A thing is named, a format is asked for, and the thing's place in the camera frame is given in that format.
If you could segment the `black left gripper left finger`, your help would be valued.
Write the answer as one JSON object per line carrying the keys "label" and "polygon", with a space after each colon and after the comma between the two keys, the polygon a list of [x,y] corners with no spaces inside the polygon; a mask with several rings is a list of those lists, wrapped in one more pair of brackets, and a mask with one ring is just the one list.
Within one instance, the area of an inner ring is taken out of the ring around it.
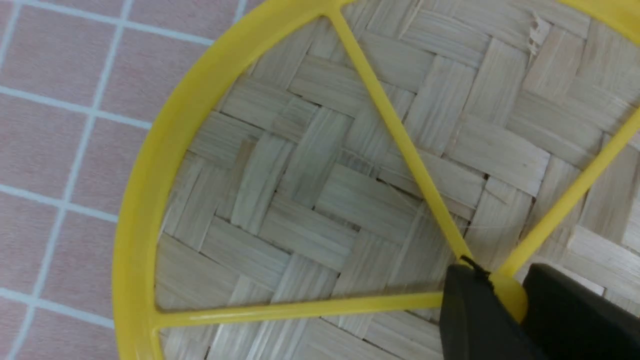
{"label": "black left gripper left finger", "polygon": [[446,269],[439,333],[445,360],[544,360],[470,257]]}

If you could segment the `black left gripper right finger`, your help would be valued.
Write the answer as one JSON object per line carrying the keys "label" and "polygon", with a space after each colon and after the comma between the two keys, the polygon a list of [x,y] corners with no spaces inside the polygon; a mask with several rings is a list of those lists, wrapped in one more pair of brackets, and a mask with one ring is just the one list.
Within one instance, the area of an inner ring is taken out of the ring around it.
{"label": "black left gripper right finger", "polygon": [[526,335],[550,360],[637,360],[637,316],[548,264],[533,264],[523,287]]}

